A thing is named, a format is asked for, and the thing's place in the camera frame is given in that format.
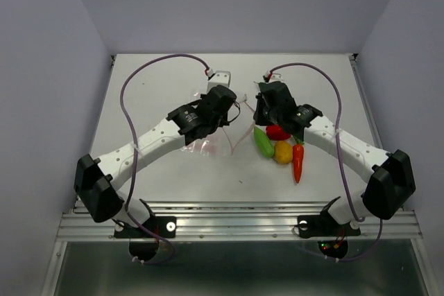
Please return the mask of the light green toy gourd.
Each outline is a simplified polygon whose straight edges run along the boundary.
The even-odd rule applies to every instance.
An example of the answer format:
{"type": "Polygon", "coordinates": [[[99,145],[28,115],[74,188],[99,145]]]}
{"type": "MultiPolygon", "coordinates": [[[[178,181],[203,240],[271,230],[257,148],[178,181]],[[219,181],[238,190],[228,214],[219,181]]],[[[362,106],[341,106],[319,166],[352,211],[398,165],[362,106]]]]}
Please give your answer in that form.
{"type": "Polygon", "coordinates": [[[274,156],[274,146],[266,133],[259,127],[255,126],[253,130],[255,144],[260,153],[265,158],[272,158],[274,156]]]}

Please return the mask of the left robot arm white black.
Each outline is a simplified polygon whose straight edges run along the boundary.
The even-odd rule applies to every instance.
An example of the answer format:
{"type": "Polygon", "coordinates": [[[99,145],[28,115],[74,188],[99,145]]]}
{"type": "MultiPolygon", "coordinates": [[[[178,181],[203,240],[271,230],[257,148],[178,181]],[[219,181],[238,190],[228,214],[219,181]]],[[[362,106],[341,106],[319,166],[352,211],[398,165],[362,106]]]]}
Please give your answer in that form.
{"type": "Polygon", "coordinates": [[[124,198],[119,189],[138,171],[228,125],[228,112],[236,99],[237,95],[231,89],[217,85],[202,99],[168,113],[135,142],[96,159],[89,154],[82,156],[76,165],[74,190],[93,221],[102,223],[116,218],[123,211],[131,195],[124,198]]]}

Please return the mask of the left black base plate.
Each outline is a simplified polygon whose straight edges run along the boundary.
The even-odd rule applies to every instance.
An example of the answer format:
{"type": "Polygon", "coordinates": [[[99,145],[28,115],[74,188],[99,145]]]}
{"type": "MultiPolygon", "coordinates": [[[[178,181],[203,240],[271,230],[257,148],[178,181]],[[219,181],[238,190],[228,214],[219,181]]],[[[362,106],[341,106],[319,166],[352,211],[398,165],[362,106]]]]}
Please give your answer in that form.
{"type": "MultiPolygon", "coordinates": [[[[163,238],[175,238],[177,218],[175,216],[159,216],[156,215],[150,208],[147,201],[140,199],[144,206],[143,213],[149,214],[149,219],[142,223],[150,232],[161,236],[163,238]]],[[[139,227],[134,227],[124,220],[112,219],[114,222],[114,237],[115,238],[153,238],[139,227]]]]}

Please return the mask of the yellow toy potato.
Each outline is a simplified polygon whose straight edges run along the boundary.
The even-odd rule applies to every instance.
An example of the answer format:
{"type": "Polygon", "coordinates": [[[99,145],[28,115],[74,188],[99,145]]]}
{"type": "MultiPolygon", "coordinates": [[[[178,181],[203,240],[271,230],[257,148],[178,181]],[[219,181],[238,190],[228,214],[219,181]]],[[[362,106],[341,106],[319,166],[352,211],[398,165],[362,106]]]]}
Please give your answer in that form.
{"type": "Polygon", "coordinates": [[[290,164],[293,160],[293,146],[287,141],[277,141],[274,145],[274,160],[279,164],[290,164]]]}

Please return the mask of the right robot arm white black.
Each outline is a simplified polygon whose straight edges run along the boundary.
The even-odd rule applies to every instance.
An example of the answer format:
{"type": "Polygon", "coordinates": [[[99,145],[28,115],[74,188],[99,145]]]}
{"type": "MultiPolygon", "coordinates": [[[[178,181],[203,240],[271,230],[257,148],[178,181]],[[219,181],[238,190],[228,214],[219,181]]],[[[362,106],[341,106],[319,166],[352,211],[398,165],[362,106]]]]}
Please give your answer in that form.
{"type": "Polygon", "coordinates": [[[256,96],[257,125],[278,125],[286,133],[337,158],[365,183],[364,190],[346,191],[320,214],[320,228],[334,234],[351,220],[374,216],[391,219],[416,190],[411,160],[402,150],[393,153],[376,148],[336,128],[309,104],[299,105],[286,84],[261,82],[256,96]]]}

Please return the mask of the dark green toy cucumber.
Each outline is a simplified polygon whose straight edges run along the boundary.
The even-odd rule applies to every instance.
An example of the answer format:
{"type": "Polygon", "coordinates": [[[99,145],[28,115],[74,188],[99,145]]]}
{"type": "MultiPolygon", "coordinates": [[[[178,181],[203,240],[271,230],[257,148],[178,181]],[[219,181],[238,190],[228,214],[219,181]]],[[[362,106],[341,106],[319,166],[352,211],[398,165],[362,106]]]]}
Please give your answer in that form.
{"type": "Polygon", "coordinates": [[[258,92],[259,92],[260,89],[261,89],[261,85],[262,85],[262,82],[255,82],[255,81],[254,81],[255,89],[256,89],[258,92]]]}

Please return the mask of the clear zip top bag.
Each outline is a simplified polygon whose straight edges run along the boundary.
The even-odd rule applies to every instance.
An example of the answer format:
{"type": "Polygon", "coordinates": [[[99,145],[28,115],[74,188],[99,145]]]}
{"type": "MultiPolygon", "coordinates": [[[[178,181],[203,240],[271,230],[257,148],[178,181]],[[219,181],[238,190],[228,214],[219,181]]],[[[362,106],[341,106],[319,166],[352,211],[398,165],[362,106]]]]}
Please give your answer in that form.
{"type": "Polygon", "coordinates": [[[182,147],[181,152],[210,157],[232,156],[240,143],[254,133],[255,107],[252,107],[253,100],[249,101],[245,92],[235,91],[235,94],[237,95],[237,104],[230,109],[228,120],[231,121],[236,116],[237,118],[230,125],[218,128],[215,133],[204,139],[195,140],[182,147]]]}

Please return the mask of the orange toy carrot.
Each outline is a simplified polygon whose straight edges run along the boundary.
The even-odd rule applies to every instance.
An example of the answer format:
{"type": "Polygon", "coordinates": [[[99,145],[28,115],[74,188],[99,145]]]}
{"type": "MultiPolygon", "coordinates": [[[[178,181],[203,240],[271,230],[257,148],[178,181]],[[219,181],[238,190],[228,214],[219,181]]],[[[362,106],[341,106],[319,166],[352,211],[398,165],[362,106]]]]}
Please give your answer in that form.
{"type": "Polygon", "coordinates": [[[304,142],[293,137],[295,144],[293,145],[293,176],[296,184],[300,183],[303,170],[303,161],[305,157],[304,142]]]}

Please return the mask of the red toy bell pepper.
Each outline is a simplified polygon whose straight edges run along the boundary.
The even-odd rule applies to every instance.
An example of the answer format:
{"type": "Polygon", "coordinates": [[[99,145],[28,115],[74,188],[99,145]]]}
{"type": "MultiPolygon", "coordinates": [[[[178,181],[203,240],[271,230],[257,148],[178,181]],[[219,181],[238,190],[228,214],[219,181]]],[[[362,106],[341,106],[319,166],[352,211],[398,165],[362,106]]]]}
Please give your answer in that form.
{"type": "Polygon", "coordinates": [[[266,135],[271,141],[286,141],[291,138],[291,135],[278,125],[266,126],[266,135]]]}

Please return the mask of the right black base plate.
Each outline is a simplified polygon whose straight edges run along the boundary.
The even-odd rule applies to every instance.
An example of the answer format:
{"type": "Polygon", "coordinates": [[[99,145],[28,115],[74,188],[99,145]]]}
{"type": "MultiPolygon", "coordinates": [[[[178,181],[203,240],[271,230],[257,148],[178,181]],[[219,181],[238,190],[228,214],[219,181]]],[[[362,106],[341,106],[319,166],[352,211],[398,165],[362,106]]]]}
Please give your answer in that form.
{"type": "Polygon", "coordinates": [[[323,207],[319,214],[298,216],[296,228],[301,238],[333,237],[333,236],[360,236],[359,227],[353,229],[350,223],[338,224],[327,210],[339,199],[336,197],[323,207]]]}

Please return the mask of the aluminium frame rail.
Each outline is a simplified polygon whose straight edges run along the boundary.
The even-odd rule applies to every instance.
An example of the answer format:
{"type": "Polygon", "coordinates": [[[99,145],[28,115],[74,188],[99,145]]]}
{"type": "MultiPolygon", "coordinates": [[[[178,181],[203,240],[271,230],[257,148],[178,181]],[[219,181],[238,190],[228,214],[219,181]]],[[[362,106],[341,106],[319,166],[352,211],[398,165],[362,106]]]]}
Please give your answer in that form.
{"type": "MultiPolygon", "coordinates": [[[[176,242],[296,241],[291,231],[323,202],[152,202],[156,216],[176,217],[176,242]]],[[[96,223],[82,202],[62,216],[57,241],[113,241],[114,223],[96,223]]]]}

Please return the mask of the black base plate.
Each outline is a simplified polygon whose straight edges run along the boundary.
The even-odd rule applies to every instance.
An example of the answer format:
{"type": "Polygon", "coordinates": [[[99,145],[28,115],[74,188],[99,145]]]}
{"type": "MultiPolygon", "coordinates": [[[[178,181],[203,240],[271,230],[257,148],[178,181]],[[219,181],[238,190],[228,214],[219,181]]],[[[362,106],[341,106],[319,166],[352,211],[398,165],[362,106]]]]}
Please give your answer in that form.
{"type": "MultiPolygon", "coordinates": [[[[177,218],[175,216],[159,216],[156,215],[150,208],[147,201],[140,199],[144,206],[143,213],[149,214],[149,219],[142,223],[150,232],[161,236],[163,238],[175,238],[177,218]]],[[[153,238],[139,227],[134,227],[124,220],[112,219],[114,222],[114,237],[115,238],[153,238]]]]}
{"type": "Polygon", "coordinates": [[[327,210],[339,199],[336,197],[323,207],[319,214],[298,216],[296,228],[301,238],[333,237],[333,236],[360,236],[359,227],[353,229],[350,223],[338,224],[327,210]]]}

